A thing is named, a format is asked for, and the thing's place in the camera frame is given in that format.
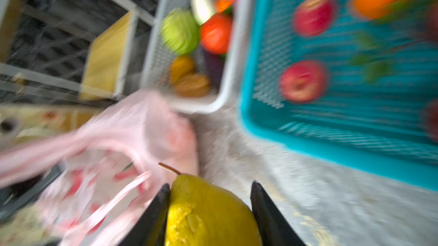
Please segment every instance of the pear stem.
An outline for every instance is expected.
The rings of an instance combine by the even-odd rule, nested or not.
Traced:
[[[174,173],[174,174],[176,174],[176,175],[181,175],[181,172],[180,172],[180,171],[178,171],[177,169],[175,169],[175,168],[173,168],[173,167],[170,167],[170,166],[168,166],[168,165],[166,165],[166,164],[164,164],[164,163],[162,163],[162,162],[158,163],[158,165],[161,166],[161,167],[163,167],[163,168],[166,169],[167,171],[170,171],[170,172],[172,172],[172,173]]]

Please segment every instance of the plastic bag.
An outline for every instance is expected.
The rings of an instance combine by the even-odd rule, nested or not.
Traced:
[[[145,90],[74,132],[1,153],[0,188],[41,174],[60,161],[65,161],[66,171],[43,192],[38,206],[44,222],[63,235],[60,245],[70,246],[81,244],[89,234],[96,237],[92,245],[116,245],[162,184],[175,179],[159,162],[198,174],[196,137],[189,121],[170,111],[157,92]],[[118,183],[120,175],[133,180]]]

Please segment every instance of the pear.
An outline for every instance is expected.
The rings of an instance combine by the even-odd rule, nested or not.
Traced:
[[[251,210],[230,191],[181,174],[170,193],[166,246],[262,246]]]

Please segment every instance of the white basket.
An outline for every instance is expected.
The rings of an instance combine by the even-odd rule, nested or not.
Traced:
[[[234,6],[232,38],[223,70],[220,89],[202,98],[183,98],[174,94],[169,85],[169,66],[175,59],[161,40],[161,22],[174,8],[190,8],[190,0],[160,0],[155,25],[151,32],[148,52],[141,75],[140,88],[159,89],[173,109],[184,113],[209,114],[221,108],[232,96],[233,86],[240,74],[247,53],[248,36],[254,0],[238,0]],[[194,52],[197,70],[205,73],[201,48]]]

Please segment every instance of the teal basket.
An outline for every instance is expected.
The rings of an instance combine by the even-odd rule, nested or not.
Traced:
[[[374,32],[388,43],[406,32],[354,17],[337,0],[331,28],[301,38],[291,27],[304,0],[257,0],[241,113],[255,135],[309,156],[438,190],[438,144],[424,130],[424,109],[438,97],[438,49],[420,43],[396,56],[395,74],[368,85],[363,68],[349,64],[358,51],[355,32]],[[282,98],[279,77],[291,64],[320,60],[330,72],[326,95],[307,105]]]

